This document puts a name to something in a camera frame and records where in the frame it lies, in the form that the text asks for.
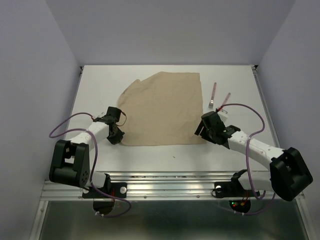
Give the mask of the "beige cloth napkin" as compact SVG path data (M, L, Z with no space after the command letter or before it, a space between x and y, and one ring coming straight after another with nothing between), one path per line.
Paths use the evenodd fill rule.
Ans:
M203 115L198 72L158 72L135 80L119 96L126 114L124 146L200 145L195 135Z

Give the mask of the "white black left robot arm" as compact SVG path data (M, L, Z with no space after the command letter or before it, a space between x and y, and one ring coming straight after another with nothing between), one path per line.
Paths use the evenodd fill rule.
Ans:
M54 134L59 127L71 118L87 115L92 120L88 128L69 129L63 133ZM70 132L79 132L71 139L60 139L55 143L49 180L67 186L93 190L100 197L111 193L111 177L106 173L95 171L98 161L98 143L108 140L112 145L120 144L125 133L120 129L121 116L126 114L116 107L109 107L105 115L94 117L87 112L78 112L55 127L49 138L59 138Z

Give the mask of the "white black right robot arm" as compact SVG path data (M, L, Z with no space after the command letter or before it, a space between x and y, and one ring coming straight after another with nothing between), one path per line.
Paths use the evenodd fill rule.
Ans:
M218 198L236 197L246 191L256 195L258 191L273 192L285 201L292 201L313 182L313 177L300 152L290 147L282 149L253 139L238 127L205 127L200 123L197 136L229 150L244 154L245 159L256 161L266 172L252 172L249 168L235 173L229 182L221 183Z

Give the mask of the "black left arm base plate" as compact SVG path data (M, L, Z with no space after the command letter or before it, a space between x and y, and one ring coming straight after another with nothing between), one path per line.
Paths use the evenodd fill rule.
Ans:
M98 188L98 191L96 191L94 188L89 187L88 190L82 191L82 198L83 199L103 199L108 198L106 195L125 199L127 197L127 189L128 184L126 182L111 182L109 189L106 189L105 187Z

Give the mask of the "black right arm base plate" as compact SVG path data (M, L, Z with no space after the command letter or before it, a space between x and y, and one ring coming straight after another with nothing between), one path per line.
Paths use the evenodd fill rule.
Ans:
M211 191L211 195L215 198L242 198L253 197L252 190L246 190L237 181L218 181L214 183L214 188Z

